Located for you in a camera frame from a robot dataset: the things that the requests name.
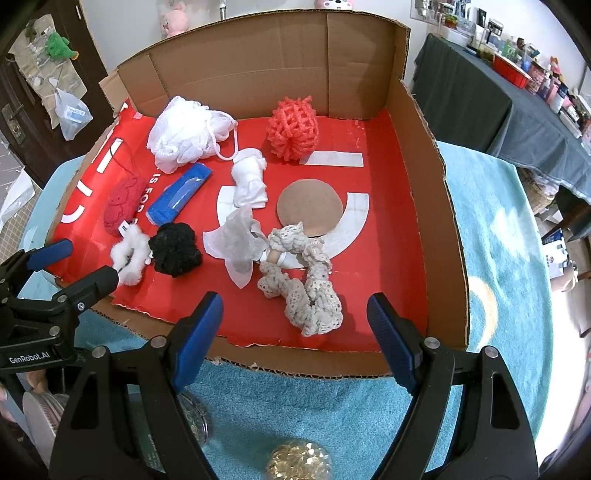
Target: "box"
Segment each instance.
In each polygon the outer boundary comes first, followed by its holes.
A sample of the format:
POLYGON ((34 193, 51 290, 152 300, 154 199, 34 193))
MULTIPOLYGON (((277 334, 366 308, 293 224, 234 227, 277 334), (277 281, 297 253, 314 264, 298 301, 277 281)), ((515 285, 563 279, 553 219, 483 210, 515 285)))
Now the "box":
MULTIPOLYGON (((462 246, 443 160, 402 83, 409 36, 404 25, 363 12, 297 10, 249 15, 189 31, 139 52, 102 86, 116 110, 124 101, 122 95, 129 95, 138 112, 151 117, 158 116, 175 95, 199 100, 236 119, 269 117, 277 100, 285 96, 312 95, 318 115, 337 119, 373 119, 386 109, 404 159, 420 233, 426 333, 463 349, 469 312, 462 246)), ((107 135, 99 139, 99 147, 107 135)), ((95 156, 93 149, 70 192, 95 156)), ((53 239, 68 198, 67 191, 48 241, 53 239)), ((391 222, 396 221, 393 212, 391 222)), ((109 299, 99 302, 95 310, 144 338, 165 335, 172 328, 146 314, 114 306, 109 299)), ((220 336, 207 357, 288 375, 337 378, 389 373, 379 352, 275 345, 245 348, 220 336)))
POLYGON ((525 88, 527 82, 531 80, 531 77, 526 72, 498 53, 495 54, 492 66, 495 72, 509 80, 517 88, 525 88))

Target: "white fluffy scrunchie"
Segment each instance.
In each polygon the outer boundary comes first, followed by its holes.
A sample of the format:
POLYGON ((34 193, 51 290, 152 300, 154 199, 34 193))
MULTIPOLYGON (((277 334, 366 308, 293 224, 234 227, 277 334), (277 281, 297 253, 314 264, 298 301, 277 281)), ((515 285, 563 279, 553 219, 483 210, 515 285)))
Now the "white fluffy scrunchie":
POLYGON ((273 229, 269 244, 278 252, 301 254, 308 264, 306 283, 290 278, 274 263, 262 261, 264 274, 257 286, 272 299, 285 298, 285 316, 292 325, 301 329, 303 336, 322 335, 339 328, 343 323, 340 300, 329 281, 332 268, 330 258, 322 251, 324 241, 304 234, 303 224, 289 225, 281 230, 273 229))

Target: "red knit sponge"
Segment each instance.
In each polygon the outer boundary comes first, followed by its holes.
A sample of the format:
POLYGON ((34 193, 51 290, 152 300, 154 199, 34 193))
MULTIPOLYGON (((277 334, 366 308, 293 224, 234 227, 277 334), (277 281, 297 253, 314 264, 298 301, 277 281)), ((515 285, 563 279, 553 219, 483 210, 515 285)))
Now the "red knit sponge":
POLYGON ((115 186, 109 196, 103 217, 105 230, 113 236, 121 236, 119 225, 130 223, 138 209, 139 201, 148 182, 141 177, 129 177, 115 186))

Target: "blue carpet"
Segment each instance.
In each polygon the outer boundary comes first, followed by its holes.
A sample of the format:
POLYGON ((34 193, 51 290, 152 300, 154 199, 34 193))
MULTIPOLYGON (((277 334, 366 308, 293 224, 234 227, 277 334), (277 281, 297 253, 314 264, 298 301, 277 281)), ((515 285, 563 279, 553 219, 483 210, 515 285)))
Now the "blue carpet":
MULTIPOLYGON (((523 399, 534 435, 548 396, 552 332, 550 286, 531 210, 515 168, 465 148, 440 144, 470 284, 470 350, 500 349, 523 399)), ((27 226, 26 248, 43 246, 59 198, 80 160, 62 165, 27 226)), ((57 289, 36 274, 22 294, 49 298, 57 289)), ((112 351, 144 342, 92 312, 81 316, 77 346, 112 351)), ((333 455, 335 478, 370 478, 410 404, 391 378, 307 380, 206 362, 190 390, 207 406, 213 435, 204 451, 225 479, 258 480, 283 440, 306 438, 333 455)), ((454 387, 429 468, 451 441, 461 389, 454 387)))

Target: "plastic bag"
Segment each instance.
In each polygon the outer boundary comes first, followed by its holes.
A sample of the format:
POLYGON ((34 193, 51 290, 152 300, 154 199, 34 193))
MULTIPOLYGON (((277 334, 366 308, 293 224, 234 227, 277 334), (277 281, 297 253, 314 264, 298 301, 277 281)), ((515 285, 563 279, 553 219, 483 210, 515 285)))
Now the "plastic bag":
POLYGON ((4 224, 15 216, 34 195, 35 189, 31 177, 24 170, 21 170, 19 176, 8 190, 6 199, 0 208, 0 232, 2 232, 4 224))
POLYGON ((59 88, 56 89, 55 96, 61 133, 66 140, 74 140, 77 133, 92 120, 90 110, 82 100, 59 88))

